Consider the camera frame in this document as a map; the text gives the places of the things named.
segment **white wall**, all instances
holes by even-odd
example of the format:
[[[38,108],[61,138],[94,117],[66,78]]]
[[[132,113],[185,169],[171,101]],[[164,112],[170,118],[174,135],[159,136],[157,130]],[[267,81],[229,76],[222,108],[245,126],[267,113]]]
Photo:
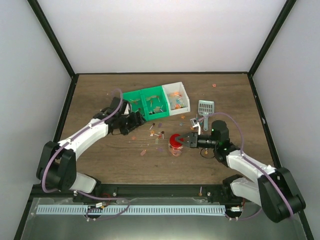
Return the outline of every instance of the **white wall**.
[[[0,239],[12,240],[70,84],[26,0],[0,1],[0,73]]]
[[[254,75],[272,138],[320,239],[320,1],[298,0]]]
[[[285,0],[39,0],[76,73],[249,71]]]

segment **black frame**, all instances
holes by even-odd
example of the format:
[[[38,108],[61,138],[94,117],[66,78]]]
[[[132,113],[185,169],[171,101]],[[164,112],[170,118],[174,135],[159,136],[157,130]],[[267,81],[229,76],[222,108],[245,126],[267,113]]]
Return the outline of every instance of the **black frame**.
[[[255,83],[254,83],[254,79],[253,76],[256,73],[259,65],[261,64],[261,62],[263,61],[266,53],[268,52],[270,46],[272,45],[274,39],[276,38],[279,30],[281,29],[282,25],[284,24],[286,18],[288,17],[291,9],[294,7],[295,3],[297,0],[287,0],[280,12],[280,14],[278,15],[272,29],[270,30],[261,50],[259,51],[254,63],[252,64],[252,67],[250,68],[249,72],[130,72],[130,73],[80,73],[80,74],[247,74],[250,86],[251,86],[251,90],[255,99],[255,104],[260,116],[260,120],[261,120],[261,124],[263,126],[263,130],[264,130],[264,134],[267,140],[267,144],[268,147],[270,149],[270,153],[271,153],[271,157],[274,163],[274,166],[276,168],[280,168],[281,167],[281,163],[279,161],[279,157],[276,151],[276,147],[274,144],[274,141],[272,139],[271,133],[270,133],[270,129],[263,111],[263,107],[261,105],[256,87],[255,87]],[[55,51],[57,52],[61,62],[63,63],[65,69],[67,70],[70,78],[71,78],[71,82],[70,82],[70,86],[69,86],[69,90],[66,96],[66,100],[64,102],[64,106],[61,112],[61,116],[58,122],[58,126],[54,135],[54,142],[59,141],[65,122],[66,122],[66,118],[68,115],[68,111],[70,108],[70,104],[75,92],[75,88],[78,82],[78,78],[79,78],[79,73],[75,73],[67,56],[65,55],[55,33],[53,32],[44,12],[41,9],[41,6],[39,5],[37,0],[28,0],[32,10],[34,11],[36,17],[38,18],[40,24],[42,25],[45,33],[47,34],[49,40],[51,41]],[[103,184],[105,185],[106,188],[110,188],[110,189],[115,189],[119,195],[121,195],[122,197],[127,197],[127,198],[136,198],[136,197],[168,197],[170,195],[174,195],[175,197],[194,197],[195,194],[198,194],[198,189],[200,189],[200,187],[204,187],[205,192],[208,191],[221,191],[222,185],[198,185],[198,184],[193,184],[193,185],[134,185],[134,184]],[[143,190],[141,191],[141,187],[147,187],[148,190]],[[39,184],[34,185],[32,187],[29,199],[26,203],[26,207],[24,209],[20,224],[18,226],[16,235],[14,237],[15,240],[19,240],[21,239],[24,227],[25,227],[25,223],[30,211],[30,207],[32,204],[32,200],[33,198],[46,198],[46,197],[54,197],[54,198],[73,198],[74,195],[72,192],[67,191],[67,192],[55,192],[55,193],[44,193],[41,189],[41,186]],[[227,201],[227,202],[223,202],[222,198],[217,198],[216,200],[226,204],[226,205],[231,205],[233,202]],[[299,217],[304,229],[304,232],[306,234],[306,237],[308,240],[313,240],[314,237],[312,235],[311,229],[309,227],[306,215],[304,213],[304,211],[302,210],[299,213]]]

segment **white container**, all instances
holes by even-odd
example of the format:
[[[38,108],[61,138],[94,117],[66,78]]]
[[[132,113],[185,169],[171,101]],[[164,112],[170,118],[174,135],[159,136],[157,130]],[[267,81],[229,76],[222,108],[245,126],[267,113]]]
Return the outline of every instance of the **white container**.
[[[165,95],[165,98],[166,98],[166,101],[168,104],[170,116],[190,112],[191,109],[190,109],[189,97],[188,97],[186,90],[185,90],[185,87],[181,81],[162,85],[162,89],[163,89],[163,92],[164,92],[164,95]],[[170,94],[173,94],[175,92],[179,92],[181,94],[181,98],[182,98],[181,101],[183,102],[184,107],[172,110],[171,106],[170,106],[170,100],[168,98],[168,95],[170,96]]]

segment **wooden table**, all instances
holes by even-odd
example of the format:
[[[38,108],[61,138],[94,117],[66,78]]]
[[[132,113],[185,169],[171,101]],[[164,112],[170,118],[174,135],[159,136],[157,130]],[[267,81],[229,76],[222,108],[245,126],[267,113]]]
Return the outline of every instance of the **wooden table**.
[[[81,129],[100,109],[109,106],[113,89],[129,92],[175,82],[183,82],[190,99],[191,112],[186,113],[184,119],[181,115],[175,115],[156,120],[153,129],[156,132],[165,131],[164,139],[155,144],[155,137],[151,137],[149,131],[152,122],[147,122],[127,136],[108,135],[80,156],[77,171],[103,183],[221,184],[223,179],[237,172],[214,158],[201,157],[199,149],[184,148],[179,157],[170,155],[168,151],[172,134],[191,131],[190,119],[196,116],[198,100],[214,101],[215,112],[231,115],[243,132],[245,152],[262,163],[273,165],[246,74],[80,75],[61,139]],[[221,115],[210,117],[209,125],[214,119],[226,121],[231,141],[239,146],[240,135],[232,121]],[[162,123],[161,128],[158,128],[158,123]],[[146,150],[144,156],[140,156],[142,150]]]

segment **robotic arm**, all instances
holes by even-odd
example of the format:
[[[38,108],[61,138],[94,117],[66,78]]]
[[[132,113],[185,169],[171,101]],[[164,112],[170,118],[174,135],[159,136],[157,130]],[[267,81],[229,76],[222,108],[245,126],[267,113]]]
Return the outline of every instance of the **robotic arm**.
[[[112,117],[102,121],[113,113],[119,104],[120,99],[114,97],[110,107],[106,107],[94,115],[90,122],[78,132],[58,143],[47,142],[42,150],[36,177],[42,180],[51,157],[59,148],[66,145],[57,159],[52,162],[47,172],[45,184],[60,191],[72,190],[91,193],[97,182],[100,181],[77,172],[76,162],[80,155],[99,139],[113,134],[116,129],[119,129],[120,134],[127,135],[146,122],[140,112],[131,112],[131,105],[126,100],[122,101],[119,110]]]
[[[195,119],[191,119],[191,124],[200,129],[200,125]],[[272,183],[261,172],[263,170],[281,190],[293,213],[306,208],[306,202],[290,171],[284,167],[276,169],[244,153],[242,154],[240,148],[230,142],[229,129],[224,121],[216,120],[211,124],[211,135],[199,134],[199,132],[201,133],[201,130],[189,132],[176,137],[175,140],[189,148],[213,149],[218,162],[239,171],[248,178],[238,174],[226,178],[222,183],[229,196],[242,197],[256,203],[275,223],[288,218],[290,211],[287,205]]]

